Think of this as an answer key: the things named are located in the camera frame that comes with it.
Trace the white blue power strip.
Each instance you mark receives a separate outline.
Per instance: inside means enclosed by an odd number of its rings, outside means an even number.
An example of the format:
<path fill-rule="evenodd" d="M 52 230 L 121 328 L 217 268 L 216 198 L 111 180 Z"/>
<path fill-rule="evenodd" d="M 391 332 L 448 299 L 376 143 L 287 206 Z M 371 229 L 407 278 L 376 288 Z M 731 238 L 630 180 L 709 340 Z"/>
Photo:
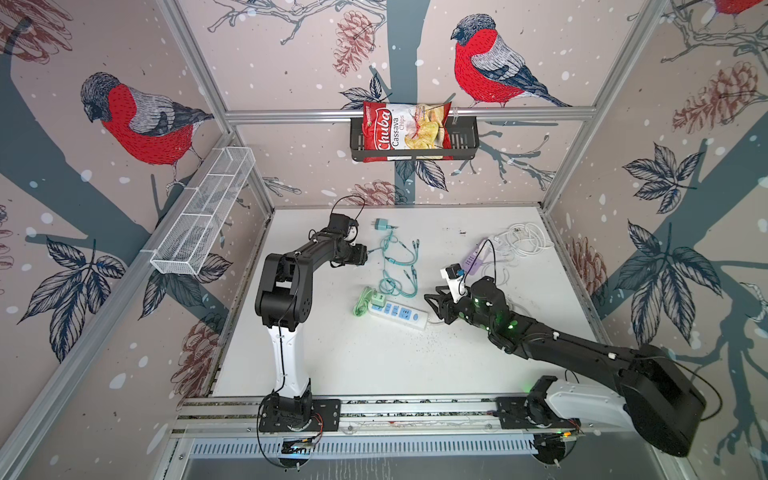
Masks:
<path fill-rule="evenodd" d="M 424 330 L 429 321 L 428 312 L 389 301 L 383 307 L 371 304 L 368 312 L 376 318 L 415 330 Z"/>

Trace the green charger adapter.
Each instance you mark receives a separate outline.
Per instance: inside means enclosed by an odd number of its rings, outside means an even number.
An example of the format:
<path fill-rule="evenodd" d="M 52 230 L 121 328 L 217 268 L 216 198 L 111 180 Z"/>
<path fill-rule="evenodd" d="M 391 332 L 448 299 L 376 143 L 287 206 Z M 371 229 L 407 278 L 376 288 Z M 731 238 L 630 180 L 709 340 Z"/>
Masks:
<path fill-rule="evenodd" d="M 370 305 L 378 308 L 384 308 L 387 303 L 387 297 L 385 294 L 374 290 L 370 296 Z"/>

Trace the white charger adapter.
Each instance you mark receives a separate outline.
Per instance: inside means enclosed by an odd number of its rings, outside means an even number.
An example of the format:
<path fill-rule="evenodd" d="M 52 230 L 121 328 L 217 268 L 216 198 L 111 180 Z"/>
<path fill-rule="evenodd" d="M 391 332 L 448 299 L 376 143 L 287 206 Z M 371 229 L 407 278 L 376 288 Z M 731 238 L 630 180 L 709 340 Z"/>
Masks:
<path fill-rule="evenodd" d="M 502 239 L 498 236 L 488 237 L 487 240 L 491 244 L 491 249 L 496 256 L 506 256 L 508 248 Z"/>

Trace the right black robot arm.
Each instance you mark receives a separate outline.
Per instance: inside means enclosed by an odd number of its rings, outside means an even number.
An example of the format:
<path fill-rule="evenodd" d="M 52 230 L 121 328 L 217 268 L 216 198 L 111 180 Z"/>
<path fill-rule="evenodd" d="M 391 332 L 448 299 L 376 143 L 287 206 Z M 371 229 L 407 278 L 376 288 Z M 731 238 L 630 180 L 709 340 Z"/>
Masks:
<path fill-rule="evenodd" d="M 448 284 L 424 300 L 444 323 L 461 319 L 485 330 L 506 354 L 554 364 L 602 384 L 624 399 L 633 427 L 648 443 L 673 456 L 688 455 L 706 401 L 660 349 L 611 347 L 562 333 L 515 312 L 490 276 L 467 287 L 459 265 L 441 274 Z"/>

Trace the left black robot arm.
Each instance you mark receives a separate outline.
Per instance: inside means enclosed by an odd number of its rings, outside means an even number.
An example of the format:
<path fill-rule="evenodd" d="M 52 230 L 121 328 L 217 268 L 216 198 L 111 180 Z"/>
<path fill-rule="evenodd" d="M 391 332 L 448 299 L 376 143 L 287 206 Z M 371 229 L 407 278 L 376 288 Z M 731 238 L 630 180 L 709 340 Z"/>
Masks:
<path fill-rule="evenodd" d="M 357 219 L 331 213 L 326 227 L 313 231 L 302 246 L 286 253 L 266 256 L 257 295 L 255 313 L 268 328 L 272 341 L 275 387 L 263 399 L 259 414 L 261 432 L 302 431 L 318 424 L 313 415 L 311 380 L 304 364 L 300 326 L 313 306 L 315 271 L 332 267 L 362 266 L 367 247 L 356 242 Z"/>

